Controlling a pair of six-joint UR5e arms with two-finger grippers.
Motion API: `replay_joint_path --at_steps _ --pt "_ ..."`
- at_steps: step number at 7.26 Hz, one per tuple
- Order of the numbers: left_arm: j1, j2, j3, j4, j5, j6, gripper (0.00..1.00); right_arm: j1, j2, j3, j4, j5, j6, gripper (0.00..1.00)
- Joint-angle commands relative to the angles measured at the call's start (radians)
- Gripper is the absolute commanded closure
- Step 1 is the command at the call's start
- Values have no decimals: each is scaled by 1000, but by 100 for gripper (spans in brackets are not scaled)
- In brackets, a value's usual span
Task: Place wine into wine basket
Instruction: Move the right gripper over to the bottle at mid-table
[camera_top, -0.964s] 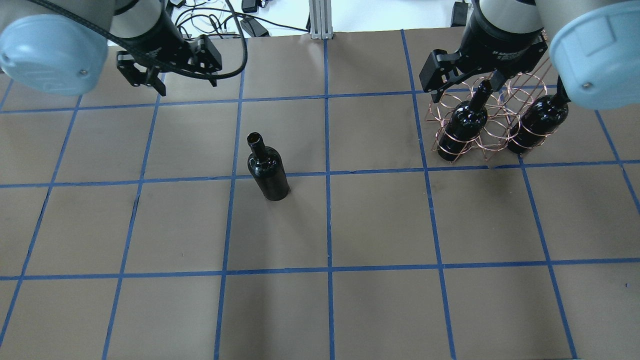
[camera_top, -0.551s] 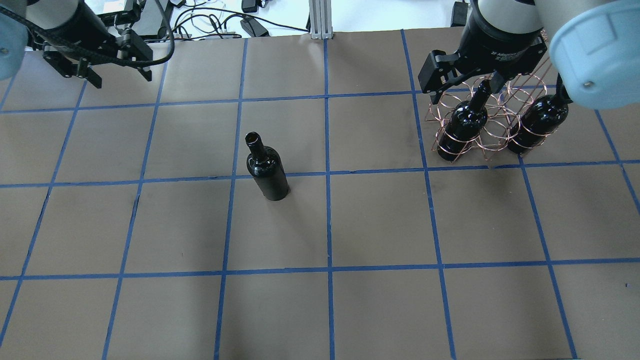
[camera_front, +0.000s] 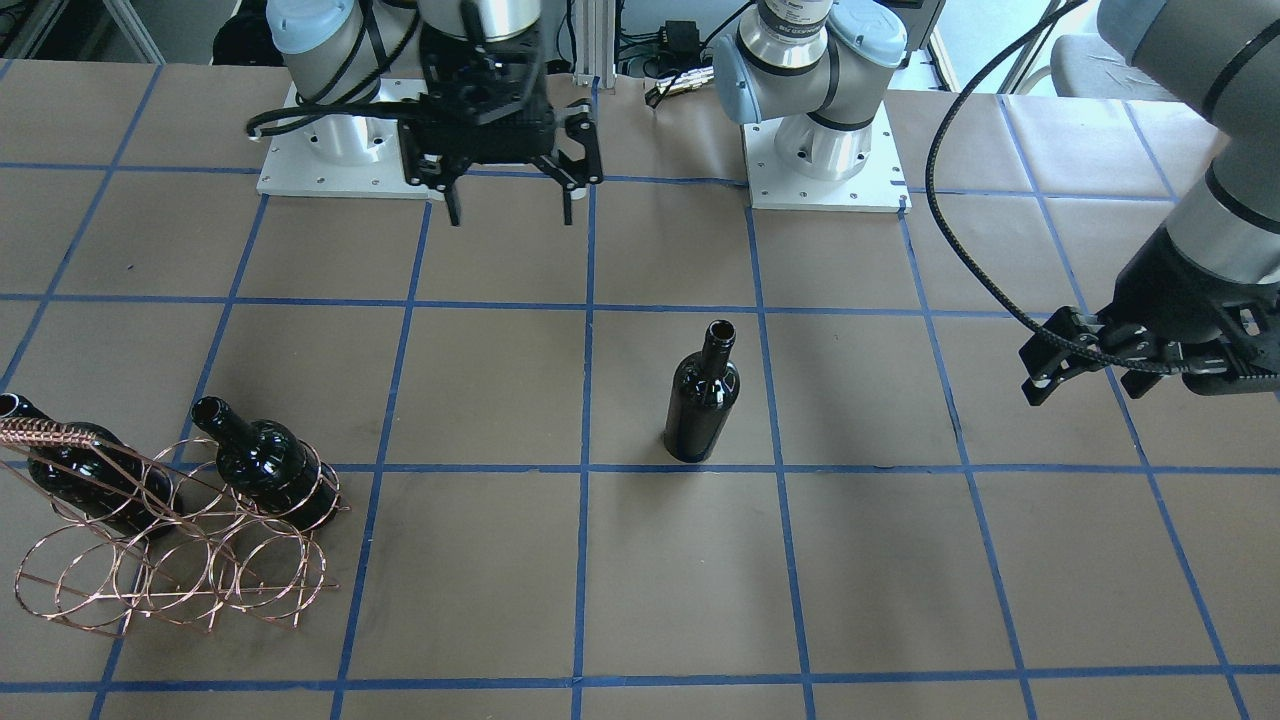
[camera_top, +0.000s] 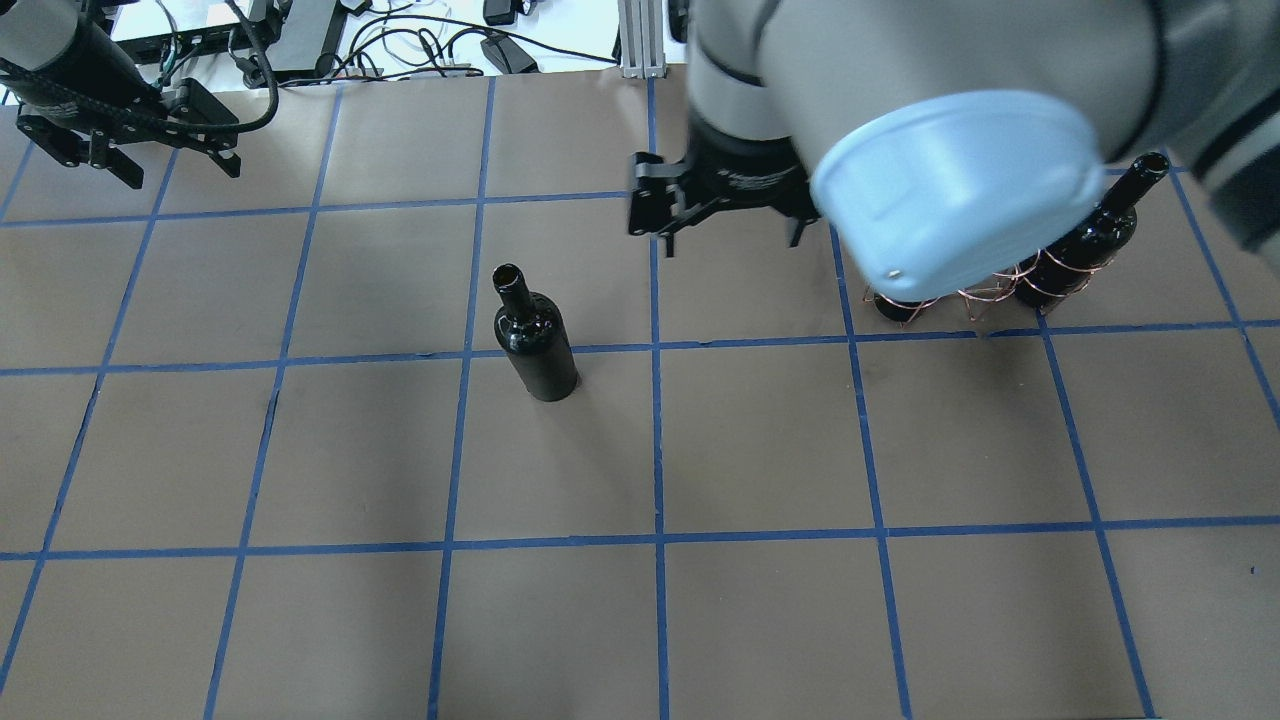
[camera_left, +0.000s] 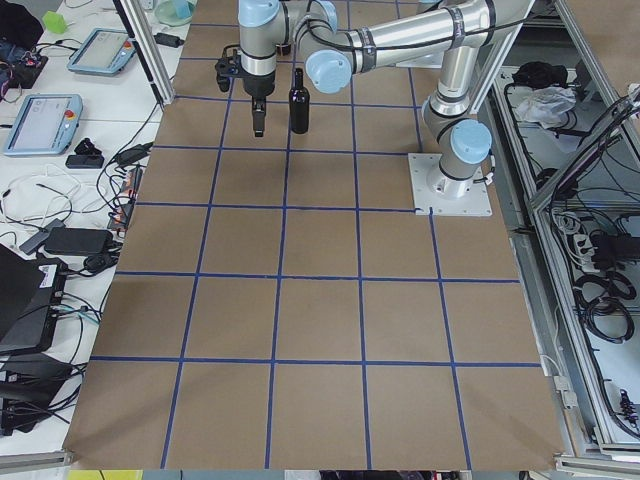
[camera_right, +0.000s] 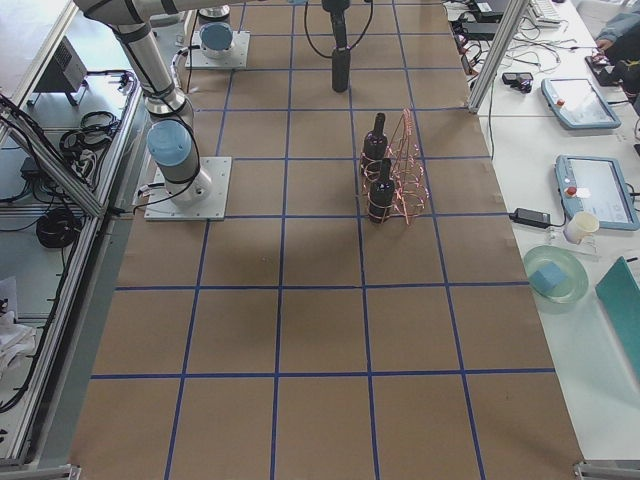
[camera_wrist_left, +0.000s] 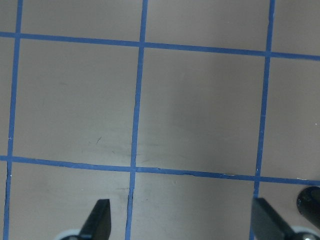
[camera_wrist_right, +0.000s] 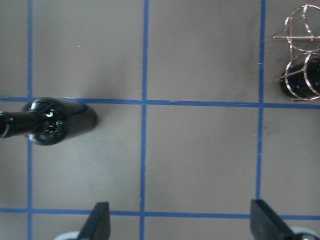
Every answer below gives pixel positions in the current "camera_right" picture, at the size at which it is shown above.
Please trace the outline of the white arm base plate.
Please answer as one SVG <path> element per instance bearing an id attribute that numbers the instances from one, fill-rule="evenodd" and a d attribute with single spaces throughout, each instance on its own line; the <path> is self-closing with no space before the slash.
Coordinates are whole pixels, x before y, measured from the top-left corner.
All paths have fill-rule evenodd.
<path id="1" fill-rule="evenodd" d="M 201 48 L 200 33 L 192 39 L 194 49 L 187 55 L 185 65 L 195 70 L 242 70 L 247 67 L 250 32 L 233 31 L 230 47 L 215 50 L 205 46 Z"/>
<path id="2" fill-rule="evenodd" d="M 148 221 L 197 221 L 225 219 L 232 170 L 231 157 L 201 157 L 200 172 L 193 183 L 169 183 L 159 167 L 155 167 L 154 182 L 159 188 L 150 191 L 144 218 Z"/>

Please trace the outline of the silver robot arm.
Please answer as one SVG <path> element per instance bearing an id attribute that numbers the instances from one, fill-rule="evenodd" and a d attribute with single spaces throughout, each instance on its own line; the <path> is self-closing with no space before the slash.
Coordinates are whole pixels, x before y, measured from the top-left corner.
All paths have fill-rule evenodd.
<path id="1" fill-rule="evenodd" d="M 335 47 L 332 60 L 348 60 L 350 47 L 347 40 L 345 11 L 349 1 L 322 0 L 322 9 L 330 16 Z M 250 34 L 235 31 L 228 23 L 230 7 L 227 4 L 203 8 L 197 12 L 195 25 L 199 26 L 197 45 L 204 65 L 215 68 L 234 68 L 246 65 Z"/>
<path id="2" fill-rule="evenodd" d="M 163 61 L 152 27 L 153 16 L 217 9 L 226 1 L 78 1 L 88 19 L 113 32 L 141 82 L 145 107 L 154 125 L 147 149 L 163 177 L 167 200 L 181 209 L 204 201 L 212 187 L 203 170 L 192 128 L 193 108 L 178 79 Z"/>

